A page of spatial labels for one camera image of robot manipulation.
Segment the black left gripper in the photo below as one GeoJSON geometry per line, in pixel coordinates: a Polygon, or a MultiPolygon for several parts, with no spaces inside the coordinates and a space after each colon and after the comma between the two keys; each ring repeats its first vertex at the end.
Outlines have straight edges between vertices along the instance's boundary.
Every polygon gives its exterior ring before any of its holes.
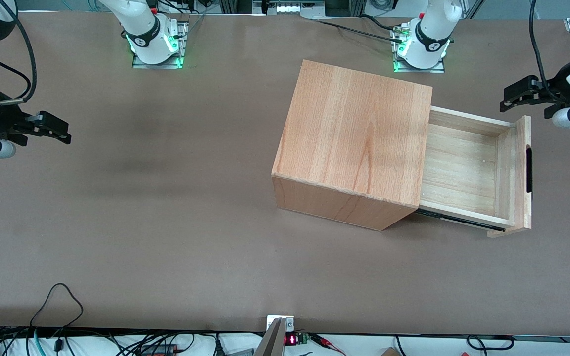
{"type": "Polygon", "coordinates": [[[550,103],[544,110],[544,118],[552,119],[560,110],[570,110],[570,86],[567,74],[556,74],[552,79],[541,81],[536,75],[526,77],[504,88],[504,100],[500,102],[500,112],[516,106],[550,103]]]}

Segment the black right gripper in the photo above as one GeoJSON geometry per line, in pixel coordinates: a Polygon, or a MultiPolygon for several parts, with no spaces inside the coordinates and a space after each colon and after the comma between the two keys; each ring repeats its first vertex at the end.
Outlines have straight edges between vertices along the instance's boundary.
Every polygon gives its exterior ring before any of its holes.
{"type": "Polygon", "coordinates": [[[54,132],[67,131],[69,128],[69,123],[54,114],[48,111],[38,111],[36,115],[32,116],[20,110],[16,104],[0,105],[0,139],[9,140],[18,146],[27,146],[27,136],[19,133],[15,126],[20,125],[25,130],[30,127],[29,123],[41,130],[27,131],[27,135],[50,137],[59,140],[63,144],[71,144],[72,142],[72,136],[69,133],[54,132]]]}

